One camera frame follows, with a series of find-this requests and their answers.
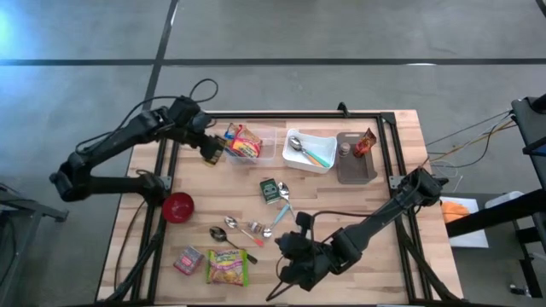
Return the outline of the orange-handled metal spoon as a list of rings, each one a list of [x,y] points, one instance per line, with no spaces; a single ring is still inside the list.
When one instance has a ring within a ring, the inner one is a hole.
[[[252,240],[257,246],[260,246],[260,247],[263,247],[264,246],[264,243],[263,241],[261,241],[260,239],[254,237],[253,235],[251,235],[250,233],[248,233],[246,230],[244,230],[243,228],[241,228],[239,226],[239,223],[233,218],[233,217],[230,217],[230,216],[226,216],[224,218],[224,222],[226,223],[226,225],[232,229],[237,229],[238,231],[240,231],[241,233],[243,233],[245,236],[247,236],[250,240]]]

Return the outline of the small pink patterned box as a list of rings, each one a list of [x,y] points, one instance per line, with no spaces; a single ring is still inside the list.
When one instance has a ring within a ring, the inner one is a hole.
[[[185,275],[192,275],[200,265],[204,254],[193,246],[186,246],[173,266]]]

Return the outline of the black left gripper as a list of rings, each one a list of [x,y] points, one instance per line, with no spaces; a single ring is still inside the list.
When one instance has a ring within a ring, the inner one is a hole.
[[[200,105],[186,96],[178,97],[170,106],[170,119],[174,127],[170,130],[173,141],[187,144],[192,148],[200,148],[203,160],[213,164],[213,148],[224,148],[226,140],[219,136],[208,136],[206,127],[212,122],[212,117],[201,110]]]

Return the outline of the grey metal stand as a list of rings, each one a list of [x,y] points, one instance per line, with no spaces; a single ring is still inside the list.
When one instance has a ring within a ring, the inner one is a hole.
[[[62,223],[67,216],[67,210],[43,205],[0,184],[0,307],[13,303],[26,255],[41,220],[51,217]]]

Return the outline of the red orange seasoning packet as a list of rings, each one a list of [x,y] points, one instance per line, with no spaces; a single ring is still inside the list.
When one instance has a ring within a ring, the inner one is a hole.
[[[376,144],[377,138],[371,129],[367,129],[363,135],[360,136],[358,142],[353,149],[353,155],[356,158],[362,158],[367,154],[371,148]]]

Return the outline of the green ramen packet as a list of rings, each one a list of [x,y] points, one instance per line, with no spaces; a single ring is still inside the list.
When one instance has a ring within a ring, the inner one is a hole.
[[[206,283],[248,285],[247,252],[242,249],[208,250],[206,253]]]

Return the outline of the smoky grey plastic bin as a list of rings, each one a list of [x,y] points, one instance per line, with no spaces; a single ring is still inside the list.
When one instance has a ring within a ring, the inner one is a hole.
[[[338,144],[334,164],[338,181],[341,184],[367,184],[377,177],[372,151],[366,153],[362,158],[356,158],[353,155],[355,144],[363,134],[363,132],[341,132],[336,137]],[[350,153],[343,158],[338,154],[342,142],[348,142],[351,145]]]

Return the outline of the black beam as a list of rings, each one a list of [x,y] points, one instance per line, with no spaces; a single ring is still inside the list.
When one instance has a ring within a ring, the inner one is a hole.
[[[445,225],[449,237],[486,229],[546,211],[546,190],[538,189],[483,211],[477,211]]]

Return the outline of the orange object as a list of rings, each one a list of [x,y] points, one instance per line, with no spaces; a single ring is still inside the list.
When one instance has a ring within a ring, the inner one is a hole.
[[[452,201],[443,201],[441,204],[441,209],[445,223],[454,222],[457,219],[466,217],[470,214],[467,207]]]

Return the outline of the red and black bowl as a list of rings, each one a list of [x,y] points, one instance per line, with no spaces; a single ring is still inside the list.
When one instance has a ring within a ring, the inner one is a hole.
[[[162,205],[162,217],[169,223],[185,223],[195,211],[193,198],[178,192],[168,196]]]

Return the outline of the black equipment cart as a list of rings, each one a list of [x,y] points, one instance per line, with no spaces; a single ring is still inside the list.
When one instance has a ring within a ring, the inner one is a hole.
[[[511,102],[515,123],[530,157],[542,189],[546,190],[546,94],[524,97]]]

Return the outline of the white plastic bin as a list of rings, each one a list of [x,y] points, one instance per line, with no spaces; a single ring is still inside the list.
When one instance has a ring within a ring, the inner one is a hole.
[[[299,138],[305,149],[311,151],[321,159],[330,164],[329,168],[313,165],[301,152],[294,150],[288,143],[290,136]],[[301,171],[309,171],[316,174],[326,174],[335,162],[337,149],[337,140],[335,137],[321,137],[301,133],[299,130],[291,129],[287,132],[283,150],[282,159],[286,167]]]

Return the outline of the black aluminium table frame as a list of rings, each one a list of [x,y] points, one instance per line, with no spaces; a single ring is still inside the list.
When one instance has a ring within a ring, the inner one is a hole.
[[[250,269],[246,287],[208,284],[203,269],[185,275],[174,268],[174,261],[186,246],[206,251],[215,247],[208,230],[221,224],[225,216],[248,221],[267,222],[276,206],[263,202],[259,183],[273,177],[285,182],[297,210],[325,211],[318,216],[315,236],[323,239],[335,230],[355,222],[356,212],[377,209],[389,199],[392,175],[406,172],[401,162],[410,156],[413,166],[422,164],[424,141],[417,114],[402,111],[286,111],[218,113],[217,130],[241,122],[276,130],[276,142],[284,143],[287,132],[299,130],[315,136],[335,136],[344,131],[371,129],[379,142],[373,158],[377,178],[365,185],[342,185],[334,171],[323,175],[287,168],[281,156],[267,166],[233,165],[222,158],[207,165],[200,154],[171,143],[151,142],[136,146],[127,171],[160,168],[172,179],[176,191],[190,194],[195,200],[193,217],[183,224],[168,224],[159,256],[144,266],[139,293],[129,293],[126,300],[150,305],[266,305],[266,296],[277,285],[277,271],[284,265],[273,240],[263,247],[252,243],[244,234],[231,230],[235,244],[245,247],[258,260]],[[369,243],[362,259],[342,275],[329,275],[309,292],[292,287],[274,300],[276,306],[326,306],[359,304],[423,304],[440,301],[442,290],[461,297],[462,289],[450,249],[441,210],[432,206],[421,210],[416,218],[405,218],[404,229],[410,236],[422,238],[422,252],[435,272],[430,280],[398,244],[394,224],[388,225]]]

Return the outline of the dark metal spoon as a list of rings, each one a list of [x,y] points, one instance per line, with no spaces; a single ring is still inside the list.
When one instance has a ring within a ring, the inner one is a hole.
[[[226,231],[224,229],[222,229],[222,228],[220,228],[218,226],[213,226],[213,227],[209,228],[209,234],[215,241],[217,241],[217,242],[227,242],[232,247],[234,247],[236,249],[239,249],[239,247],[237,245],[235,245],[230,240],[228,240],[227,233],[226,233]],[[251,264],[257,264],[258,263],[258,260],[254,256],[252,256],[249,252],[247,252],[247,260]]]

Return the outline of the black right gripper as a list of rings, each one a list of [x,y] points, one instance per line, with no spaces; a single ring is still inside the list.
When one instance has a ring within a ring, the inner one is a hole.
[[[289,260],[278,277],[280,281],[266,296],[270,302],[293,286],[309,292],[328,274],[339,275],[341,266],[330,245],[308,240],[297,234],[284,234],[276,238],[282,256]]]

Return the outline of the red beef ramen packet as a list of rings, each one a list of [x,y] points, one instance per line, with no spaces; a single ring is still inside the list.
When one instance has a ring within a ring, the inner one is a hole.
[[[235,127],[235,134],[229,144],[229,149],[234,154],[254,159],[257,158],[263,146],[263,140],[249,130],[245,125]]]

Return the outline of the teal-handled metal spoon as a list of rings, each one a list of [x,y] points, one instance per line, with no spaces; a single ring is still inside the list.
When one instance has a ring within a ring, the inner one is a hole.
[[[307,149],[304,148],[301,140],[295,136],[290,136],[289,139],[288,139],[288,143],[289,145],[296,151],[298,152],[307,152],[309,155],[311,155],[313,158],[315,158],[316,160],[318,160],[322,165],[323,165],[323,168],[329,168],[330,167],[330,164],[328,162],[326,162],[325,160],[321,159],[320,157],[318,157],[317,155],[315,155],[314,153],[312,153],[311,151],[308,151]]]

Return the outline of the green tin box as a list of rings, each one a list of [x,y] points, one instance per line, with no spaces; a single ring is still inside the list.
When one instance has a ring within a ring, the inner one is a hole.
[[[269,205],[281,199],[281,194],[276,181],[273,178],[263,180],[259,183],[264,202]]]

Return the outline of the white paper sheet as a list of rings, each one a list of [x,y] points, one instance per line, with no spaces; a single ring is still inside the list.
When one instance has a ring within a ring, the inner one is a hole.
[[[476,213],[479,208],[475,199],[454,198],[442,196],[443,201],[452,201],[464,205],[470,213]],[[488,248],[488,240],[484,230],[477,230],[465,235],[450,237],[450,245],[452,247],[468,247],[468,248]]]

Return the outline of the clear plastic bin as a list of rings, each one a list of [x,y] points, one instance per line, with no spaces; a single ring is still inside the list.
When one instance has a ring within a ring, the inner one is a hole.
[[[226,147],[224,151],[227,154],[227,160],[234,165],[267,166],[272,164],[276,156],[276,130],[274,128],[265,126],[245,126],[263,140],[263,146],[260,155],[254,159],[240,157],[230,151],[230,142],[228,142],[224,138],[226,140]]]

